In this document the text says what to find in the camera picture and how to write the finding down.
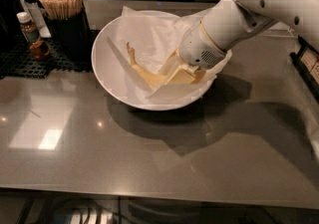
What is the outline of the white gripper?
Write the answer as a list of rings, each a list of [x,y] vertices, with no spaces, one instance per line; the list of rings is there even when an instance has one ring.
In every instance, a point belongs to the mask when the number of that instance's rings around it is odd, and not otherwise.
[[[191,84],[197,76],[197,68],[179,65],[180,58],[202,70],[210,70],[221,62],[226,52],[221,50],[199,24],[186,34],[178,49],[169,54],[159,69],[161,76],[168,76],[167,85]]]

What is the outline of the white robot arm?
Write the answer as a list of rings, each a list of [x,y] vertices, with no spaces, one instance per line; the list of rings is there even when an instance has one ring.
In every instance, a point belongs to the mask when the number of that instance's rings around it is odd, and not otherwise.
[[[237,43],[282,22],[319,49],[319,0],[220,0],[169,54],[166,70],[180,58],[193,70],[210,70]]]

